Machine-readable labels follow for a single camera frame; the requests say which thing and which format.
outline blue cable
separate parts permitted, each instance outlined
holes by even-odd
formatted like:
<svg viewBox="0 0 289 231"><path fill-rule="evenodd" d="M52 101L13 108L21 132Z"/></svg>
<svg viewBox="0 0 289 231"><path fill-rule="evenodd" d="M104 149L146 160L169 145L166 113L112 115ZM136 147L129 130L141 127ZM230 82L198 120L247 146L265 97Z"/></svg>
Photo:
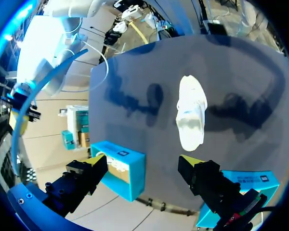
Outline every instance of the blue cable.
<svg viewBox="0 0 289 231"><path fill-rule="evenodd" d="M20 137L20 129L21 129L21 124L23 122L23 117L26 115L26 112L27 112L28 108L30 107L32 100L34 100L36 98L37 94L42 90L42 88L49 81L51 81L52 78L54 78L58 74L58 72L64 71L71 62L73 62L75 59L77 59L78 57L80 57L81 55L83 55L86 52L88 52L88 49L84 49L84 50L74 54L73 56L64 60L55 69L50 71L48 73L48 75L37 84L37 86L33 89L31 94L28 96L28 98L24 102L23 106L21 107L19 114L18 114L17 121L16 121L15 129L13 132L12 146L11 146L12 167L13 167L14 174L16 174L17 176L19 176L18 167L17 167L18 139Z"/></svg>

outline wire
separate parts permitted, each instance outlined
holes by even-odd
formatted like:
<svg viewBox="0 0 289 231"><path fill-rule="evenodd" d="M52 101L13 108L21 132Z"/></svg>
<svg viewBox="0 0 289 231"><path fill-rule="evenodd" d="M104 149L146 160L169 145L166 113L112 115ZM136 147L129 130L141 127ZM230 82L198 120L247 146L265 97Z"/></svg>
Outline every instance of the wire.
<svg viewBox="0 0 289 231"><path fill-rule="evenodd" d="M215 16L215 17L213 17L213 20L214 20L214 19L218 19L219 17L229 16L229 15L230 15L229 7L227 7L227 9L228 9L228 12L227 12L227 13L222 14L222 15L218 15L218 16Z"/></svg>
<svg viewBox="0 0 289 231"><path fill-rule="evenodd" d="M95 85L95 87L93 88L89 88L89 89L86 89L86 90L61 90L62 92L71 92L71 93L80 93L80 92L87 92L87 91L91 91L91 90L94 90L95 88L99 87L104 81L105 79L107 78L108 76L108 73L109 73L109 65L108 65L108 61L106 59L106 57L103 55L103 53L101 53L99 50L97 50L95 47L91 46L89 43L83 41L80 39L80 41L82 41L84 44L88 45L89 47L91 47L93 50L95 50L96 52L98 52L102 58L105 60L105 64L106 64L106 74L105 74L105 77L104 79L98 83L97 85Z"/></svg>
<svg viewBox="0 0 289 231"><path fill-rule="evenodd" d="M33 99L36 98L37 94L42 90L42 88L51 81L59 72L65 70L68 65L73 62L75 59L83 55L84 53L88 52L88 49L84 49L72 57L64 60L60 65L58 65L55 69L51 70L48 75L43 78L33 89L30 95L27 97L26 101L22 105L19 113L18 118L16 121L15 129L12 135L12 146L11 146L11 158L12 158L12 167L15 175L19 176L18 167L17 167L17 151L18 151L18 139L20 137L20 129L23 123L23 117L26 115L28 108L31 105Z"/></svg>
<svg viewBox="0 0 289 231"><path fill-rule="evenodd" d="M257 215L258 213L261 213L261 212L272 212L274 210L276 210L276 206L261 207L259 209L256 209L255 211L253 211L249 215Z"/></svg>
<svg viewBox="0 0 289 231"><path fill-rule="evenodd" d="M255 29L252 29L245 37L247 37L248 35L250 35L251 32L254 32L255 30L257 30L257 29L261 26L261 24L263 23L263 21L264 21L264 17L263 17L262 21L258 24L258 26L257 26Z"/></svg>
<svg viewBox="0 0 289 231"><path fill-rule="evenodd" d="M238 221L240 221L241 219L244 220L244 219L247 219L247 218L248 219L252 218L252 217L254 217L255 215L257 215L258 213L261 213L261 212L272 212L272 211L276 210L276 208L277 208L276 206L268 206L268 207L258 208L255 211L248 212L248 213L244 214L243 216L238 218Z"/></svg>

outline gray tabletop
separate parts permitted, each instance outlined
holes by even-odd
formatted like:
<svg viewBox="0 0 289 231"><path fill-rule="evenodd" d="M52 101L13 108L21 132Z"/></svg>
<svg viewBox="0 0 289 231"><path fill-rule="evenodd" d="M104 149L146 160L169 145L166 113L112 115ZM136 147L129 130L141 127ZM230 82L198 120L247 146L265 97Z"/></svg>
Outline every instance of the gray tabletop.
<svg viewBox="0 0 289 231"><path fill-rule="evenodd" d="M177 171L187 154L221 169L271 170L289 164L289 63L260 43L223 36L184 36L141 46L108 60L109 76L90 91L91 143L108 140L146 154L144 194L198 210ZM105 75L92 69L90 87ZM193 75L208 100L204 143L183 150L175 123L179 83Z"/></svg>

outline white sneaker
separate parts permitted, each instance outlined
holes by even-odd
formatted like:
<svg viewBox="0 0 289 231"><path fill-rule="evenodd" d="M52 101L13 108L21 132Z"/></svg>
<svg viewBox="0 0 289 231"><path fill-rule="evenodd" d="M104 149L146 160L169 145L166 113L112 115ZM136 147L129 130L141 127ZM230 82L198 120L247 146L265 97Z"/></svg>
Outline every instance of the white sneaker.
<svg viewBox="0 0 289 231"><path fill-rule="evenodd" d="M205 110L208 107L201 84L193 76L184 76L180 82L176 123L182 148L195 150L204 139Z"/></svg>

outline cyan box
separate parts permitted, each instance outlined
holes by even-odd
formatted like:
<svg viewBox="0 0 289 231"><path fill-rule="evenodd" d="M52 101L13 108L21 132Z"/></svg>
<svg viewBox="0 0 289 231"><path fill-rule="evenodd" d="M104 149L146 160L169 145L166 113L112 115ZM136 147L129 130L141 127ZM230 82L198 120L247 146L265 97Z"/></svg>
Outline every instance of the cyan box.
<svg viewBox="0 0 289 231"><path fill-rule="evenodd" d="M94 157L98 152L129 166L130 183L115 177L109 171L102 178L102 183L124 199L130 202L135 200L145 189L145 154L109 141L91 144L91 156Z"/></svg>
<svg viewBox="0 0 289 231"><path fill-rule="evenodd" d="M67 150L75 149L75 143L73 139L73 134L69 130L65 130L61 132L63 145Z"/></svg>
<svg viewBox="0 0 289 231"><path fill-rule="evenodd" d="M223 175L230 179L232 182L239 182L241 184L240 192L242 194L246 193L250 189L254 189L266 195L268 200L264 206L266 206L272 199L273 195L279 187L279 182L275 178L272 171L240 172L223 170L222 172ZM196 226L203 228L214 228L219 219L219 215L212 213L209 207L204 204L200 210L200 215Z"/></svg>
<svg viewBox="0 0 289 231"><path fill-rule="evenodd" d="M88 116L88 111L76 111L76 116Z"/></svg>
<svg viewBox="0 0 289 231"><path fill-rule="evenodd" d="M86 124L89 123L89 117L87 115L84 115L84 116L77 116L76 117L76 121L78 123L82 123L82 124L85 124L85 122L87 122Z"/></svg>
<svg viewBox="0 0 289 231"><path fill-rule="evenodd" d="M78 120L77 126L89 125L89 120Z"/></svg>
<svg viewBox="0 0 289 231"><path fill-rule="evenodd" d="M79 124L77 123L77 130L80 132L89 132L89 124Z"/></svg>

